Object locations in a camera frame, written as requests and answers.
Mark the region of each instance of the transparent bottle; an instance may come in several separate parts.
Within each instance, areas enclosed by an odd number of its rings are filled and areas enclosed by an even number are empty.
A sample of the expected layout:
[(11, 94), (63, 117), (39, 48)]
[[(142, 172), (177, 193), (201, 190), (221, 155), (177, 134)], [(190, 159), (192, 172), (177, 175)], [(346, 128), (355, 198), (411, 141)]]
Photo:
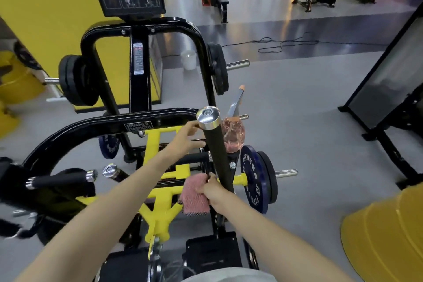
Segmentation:
[(236, 96), (236, 101), (230, 105), (228, 115), (222, 122), (223, 140), (225, 141), (226, 152), (235, 153), (244, 145), (245, 127), (239, 117), (239, 106), (245, 91), (245, 86), (241, 85)]

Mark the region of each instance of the person's left hand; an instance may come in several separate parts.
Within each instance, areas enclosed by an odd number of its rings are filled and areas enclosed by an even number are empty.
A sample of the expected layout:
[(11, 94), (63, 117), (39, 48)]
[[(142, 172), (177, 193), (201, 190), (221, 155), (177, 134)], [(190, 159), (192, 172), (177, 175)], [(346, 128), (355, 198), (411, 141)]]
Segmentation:
[(189, 153), (194, 148), (201, 148), (206, 145), (204, 141), (192, 141), (188, 136), (192, 136), (198, 130), (198, 121), (193, 120), (186, 123), (176, 134), (175, 138), (170, 142), (164, 151), (169, 154), (172, 163), (177, 162), (185, 154)]

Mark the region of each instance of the pink towel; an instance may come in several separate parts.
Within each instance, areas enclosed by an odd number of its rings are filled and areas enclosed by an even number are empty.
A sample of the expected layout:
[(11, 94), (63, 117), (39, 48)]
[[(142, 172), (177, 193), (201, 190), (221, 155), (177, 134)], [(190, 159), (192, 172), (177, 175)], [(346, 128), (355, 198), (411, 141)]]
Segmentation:
[(184, 206), (182, 212), (186, 215), (206, 215), (210, 212), (209, 201), (204, 194), (198, 194), (196, 189), (207, 183), (206, 173), (191, 175), (185, 180), (184, 188), (178, 203)]

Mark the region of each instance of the pink liquid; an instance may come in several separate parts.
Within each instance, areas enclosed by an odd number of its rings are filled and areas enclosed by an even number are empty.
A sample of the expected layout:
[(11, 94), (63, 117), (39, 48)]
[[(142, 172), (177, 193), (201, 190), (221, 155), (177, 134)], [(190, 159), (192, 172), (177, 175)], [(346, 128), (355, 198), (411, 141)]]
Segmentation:
[(231, 122), (225, 118), (222, 122), (222, 132), (226, 152), (235, 153), (242, 148), (245, 141), (245, 127), (240, 119), (236, 122)]

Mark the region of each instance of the person's right arm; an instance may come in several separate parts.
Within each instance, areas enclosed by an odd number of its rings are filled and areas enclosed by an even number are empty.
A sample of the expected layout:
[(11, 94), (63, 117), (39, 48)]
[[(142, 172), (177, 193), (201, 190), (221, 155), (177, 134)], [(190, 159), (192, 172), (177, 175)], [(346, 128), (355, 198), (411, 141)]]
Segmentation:
[(199, 193), (241, 233), (278, 282), (353, 282), (310, 244), (225, 190), (214, 176)]

